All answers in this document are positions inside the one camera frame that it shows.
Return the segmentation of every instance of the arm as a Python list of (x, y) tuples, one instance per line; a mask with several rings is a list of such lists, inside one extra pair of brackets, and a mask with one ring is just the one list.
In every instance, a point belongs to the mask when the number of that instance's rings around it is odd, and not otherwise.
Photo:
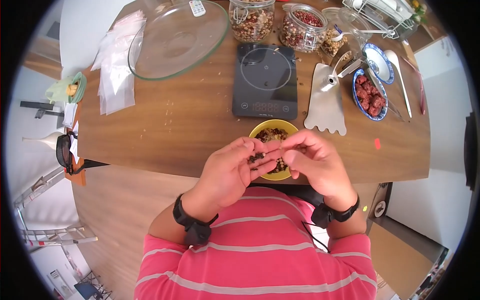
[[(241, 137), (215, 151), (207, 160), (197, 184), (181, 197), (186, 214), (209, 222), (224, 207), (234, 204), (250, 182), (275, 169), (280, 158), (280, 141), (262, 143), (258, 139)], [(248, 164), (255, 153), (266, 153), (263, 159)], [(174, 204), (163, 210), (152, 222), (148, 234), (176, 244), (183, 244), (185, 227), (173, 217)]]
[[(305, 154), (298, 147), (306, 148)], [(299, 173), (307, 176), (310, 185), (324, 195), (324, 203), (336, 211), (347, 211), (357, 202), (357, 193), (350, 183), (342, 159), (335, 147), (310, 130), (301, 130), (288, 137), (282, 148), (284, 161), (290, 166), (294, 179)], [(345, 222), (332, 221), (327, 228), (334, 240), (366, 231), (366, 221), (356, 211)]]
[[(357, 202), (357, 193), (351, 189), (343, 198), (324, 197), (324, 203), (337, 211), (347, 211)], [(367, 230), (367, 222), (360, 209), (345, 222), (333, 220), (327, 227), (328, 236), (337, 240), (354, 234), (364, 234)]]
[[(203, 222), (208, 222), (213, 219), (221, 209), (220, 206), (209, 201), (195, 188), (183, 194), (181, 202), (185, 213)], [(156, 216), (148, 229), (148, 234), (176, 244), (183, 244), (183, 239), (187, 232), (185, 231), (185, 227), (178, 224), (173, 218), (174, 204), (175, 203), (172, 203)]]

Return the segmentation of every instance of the wooden table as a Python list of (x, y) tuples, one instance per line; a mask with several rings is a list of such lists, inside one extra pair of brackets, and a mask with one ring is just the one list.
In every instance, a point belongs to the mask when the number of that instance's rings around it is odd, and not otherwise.
[[(301, 1), (318, 9), (330, 2)], [(226, 10), (227, 1), (219, 1)], [(284, 12), (276, 3), (275, 33), (267, 44), (281, 45), (278, 27)], [(145, 9), (143, 1), (126, 5), (117, 19)], [(369, 42), (383, 50), (391, 49), (405, 56), (401, 43), (382, 39)], [(184, 74), (163, 81), (135, 79), (135, 106), (110, 115), (100, 115), (97, 96), (100, 70), (85, 71), (88, 85), (80, 112), (80, 157), (108, 164), (149, 171), (199, 177), (208, 156), (240, 136), (248, 136), (261, 118), (236, 117), (231, 112), (236, 47), (231, 30), (220, 47), (205, 61)], [(318, 54), (297, 52), (298, 117), (292, 121), (304, 128), (308, 111), (312, 74), (322, 61)], [(412, 118), (399, 80), (385, 85), (406, 122), (388, 113), (384, 120), (366, 118), (352, 101), (352, 74), (340, 79), (347, 134), (318, 132), (335, 144), (353, 183), (414, 180), (428, 177), (430, 166), (430, 123), (428, 112), (420, 114), (420, 92), (417, 75), (402, 59), (401, 71), (410, 100)], [(375, 147), (375, 139), (381, 148)], [(307, 183), (305, 178), (289, 178), (275, 183)]]

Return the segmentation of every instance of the hand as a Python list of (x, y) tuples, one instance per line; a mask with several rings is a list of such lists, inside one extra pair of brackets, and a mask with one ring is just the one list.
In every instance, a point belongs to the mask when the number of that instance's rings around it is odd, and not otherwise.
[[(306, 148), (305, 154), (298, 147)], [(357, 193), (350, 183), (342, 159), (335, 147), (311, 130), (301, 130), (282, 143), (293, 179), (302, 173), (310, 185), (324, 196), (327, 206), (337, 211), (346, 211), (357, 201)]]
[[(223, 207), (234, 204), (252, 180), (270, 172), (281, 157), (280, 141), (262, 143), (241, 137), (207, 159), (202, 175), (193, 189), (182, 196), (185, 212), (201, 221), (210, 221)], [(265, 157), (248, 164), (250, 156)]]

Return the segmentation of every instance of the small jar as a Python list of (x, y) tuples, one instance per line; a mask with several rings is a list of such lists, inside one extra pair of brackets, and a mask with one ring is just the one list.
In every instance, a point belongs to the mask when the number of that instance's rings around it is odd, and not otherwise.
[[(339, 10), (331, 10), (325, 12), (328, 19), (328, 29), (326, 30), (325, 41), (322, 43), (322, 50), (330, 57), (334, 57), (338, 50), (350, 40), (355, 39), (360, 49), (363, 48), (371, 33), (364, 33), (361, 30), (371, 30), (368, 21), (357, 12), (343, 7)], [(343, 35), (342, 39), (334, 42), (331, 38), (339, 36), (342, 32), (351, 32), (351, 35)], [(351, 59), (350, 55), (346, 55), (343, 60)]]
[(306, 4), (285, 4), (287, 11), (280, 28), (280, 41), (287, 47), (300, 52), (316, 51), (325, 40), (327, 19)]
[(233, 35), (243, 43), (258, 43), (273, 30), (275, 0), (230, 0)]

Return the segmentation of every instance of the white dish rack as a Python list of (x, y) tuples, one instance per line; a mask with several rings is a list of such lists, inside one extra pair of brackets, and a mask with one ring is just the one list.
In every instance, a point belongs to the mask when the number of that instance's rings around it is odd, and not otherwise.
[[(413, 11), (413, 8), (403, 0), (343, 0), (342, 4), (357, 11), (380, 30), (395, 30), (395, 35), (389, 36), (387, 34), (382, 34), (383, 38), (399, 38), (396, 30), (399, 26), (404, 27), (405, 30), (412, 30), (415, 25), (413, 20), (410, 19), (415, 12)], [(388, 25), (384, 21), (385, 16), (378, 11), (392, 18), (397, 24)]]

